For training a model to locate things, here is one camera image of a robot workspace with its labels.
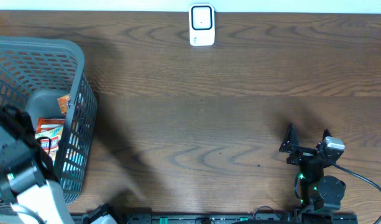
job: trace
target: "snack bag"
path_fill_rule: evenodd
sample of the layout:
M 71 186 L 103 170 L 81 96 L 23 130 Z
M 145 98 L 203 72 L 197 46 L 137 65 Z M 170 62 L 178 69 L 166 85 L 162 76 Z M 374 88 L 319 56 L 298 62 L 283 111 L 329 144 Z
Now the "snack bag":
M 70 94 L 58 98 L 60 112 L 66 115 L 68 110 L 68 102 L 70 101 Z
M 37 128 L 35 129 L 35 133 L 41 133 L 43 131 L 49 131 L 54 128 L 57 128 L 61 125 L 65 124 L 64 119 L 45 119 L 39 118 L 37 122 Z
M 48 155 L 52 158 L 53 163 L 55 163 L 56 153 L 59 150 L 59 141 L 62 138 L 63 125 L 58 126 L 49 131 L 44 131 L 38 134 L 35 134 L 35 138 L 46 137 L 51 140 L 51 145 L 49 146 L 49 139 L 41 139 L 41 147 L 42 149 L 48 153 Z

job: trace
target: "wire mesh basket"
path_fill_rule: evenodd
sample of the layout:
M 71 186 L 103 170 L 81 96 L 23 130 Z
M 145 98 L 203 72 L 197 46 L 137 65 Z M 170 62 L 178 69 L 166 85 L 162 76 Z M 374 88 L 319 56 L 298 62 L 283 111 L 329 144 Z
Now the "wire mesh basket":
M 28 112 L 33 127 L 38 118 L 65 118 L 54 171 L 67 204 L 83 188 L 98 107 L 84 64 L 84 55 L 73 42 L 0 36 L 0 105 Z M 64 117 L 57 98 L 67 94 Z

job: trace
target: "white wall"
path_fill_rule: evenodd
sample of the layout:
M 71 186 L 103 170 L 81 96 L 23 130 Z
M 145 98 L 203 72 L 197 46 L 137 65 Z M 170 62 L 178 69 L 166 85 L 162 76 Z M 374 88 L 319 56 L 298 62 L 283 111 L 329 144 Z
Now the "white wall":
M 184 12 L 193 3 L 217 12 L 381 13 L 381 0 L 0 0 L 0 9 Z

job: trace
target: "wood grain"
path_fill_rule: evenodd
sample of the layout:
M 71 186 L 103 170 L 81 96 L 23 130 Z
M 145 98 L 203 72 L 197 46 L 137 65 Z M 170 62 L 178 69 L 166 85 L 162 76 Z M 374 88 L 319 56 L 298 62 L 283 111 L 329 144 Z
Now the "wood grain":
M 186 13 L 0 11 L 0 35 L 68 39 L 99 99 L 86 184 L 72 212 L 104 202 L 156 212 L 291 209 L 289 122 L 381 185 L 381 15 L 216 14 L 216 42 L 188 43 Z M 359 223 L 381 195 L 340 170 Z

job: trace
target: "cable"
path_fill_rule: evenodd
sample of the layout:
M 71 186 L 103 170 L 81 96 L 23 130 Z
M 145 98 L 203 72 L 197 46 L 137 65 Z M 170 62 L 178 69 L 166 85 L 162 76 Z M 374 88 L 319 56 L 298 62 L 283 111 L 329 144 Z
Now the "cable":
M 42 218 L 37 213 L 26 208 L 25 206 L 18 205 L 18 204 L 12 204 L 12 209 L 17 213 L 26 214 L 26 215 L 34 218 L 39 224 L 45 224 L 45 222 L 42 220 Z
M 49 140 L 49 143 L 48 143 L 48 155 L 49 155 L 49 152 L 51 151 L 51 143 L 52 143 L 52 140 L 48 137 L 39 137 L 37 138 L 37 142 L 41 145 L 41 140 L 43 139 L 48 139 Z
M 356 173 L 353 172 L 353 171 L 350 171 L 350 170 L 348 170 L 348 169 L 345 169 L 345 168 L 343 168 L 343 167 L 337 165 L 335 162 L 333 162 L 332 160 L 330 160 L 330 159 L 328 159 L 328 158 L 326 157 L 324 150 L 322 150 L 320 153 L 322 153 L 322 155 L 323 155 L 323 159 L 326 159 L 332 166 L 334 166 L 334 167 L 336 167 L 336 168 L 338 168 L 338 169 L 340 169 L 340 170 L 342 170 L 342 171 L 344 171 L 344 172 L 347 172 L 347 173 L 350 174 L 350 175 L 353 175 L 353 176 L 355 176 L 355 177 L 357 177 L 357 178 L 360 178 L 360 179 L 366 181 L 367 183 L 373 185 L 375 188 L 377 188 L 377 189 L 381 192 L 381 187 L 380 187 L 378 184 L 372 182 L 371 180 L 369 180 L 369 179 L 367 179 L 367 178 L 365 178 L 365 177 L 363 177 L 363 176 L 361 176 L 361 175 L 359 175 L 359 174 L 356 174 Z M 379 218 L 377 219 L 377 221 L 374 222 L 374 224 L 378 224 L 378 223 L 380 223 L 380 222 L 381 222 L 381 216 L 379 216 Z
M 274 209 L 270 208 L 269 206 L 261 206 L 261 207 L 259 207 L 259 208 L 254 212 L 254 214 L 252 214 L 252 219 L 253 219 L 253 220 L 256 219 L 255 216 L 258 214 L 258 211 L 259 211 L 261 208 L 269 208 L 270 210 L 273 211 L 273 213 L 277 216 L 277 218 L 278 218 L 279 220 L 282 219 L 280 216 L 277 215 L 277 213 L 276 213 L 276 211 L 275 211 Z
M 299 224 L 297 222 L 287 222 L 287 221 L 274 221 L 274 220 L 248 220 L 239 221 L 232 224 Z
M 299 172 L 296 176 L 295 176 L 295 183 L 294 183 L 294 192 L 295 192 L 295 196 L 297 198 L 301 198 L 299 195 L 298 195 L 298 181 L 300 179 L 300 174 L 301 172 Z
M 213 220 L 212 218 L 210 218 L 209 220 L 205 220 L 205 221 L 203 221 L 201 224 L 206 224 L 206 223 L 208 223 L 208 222 L 210 222 L 210 221 L 212 221 L 212 223 L 215 224 L 215 220 Z

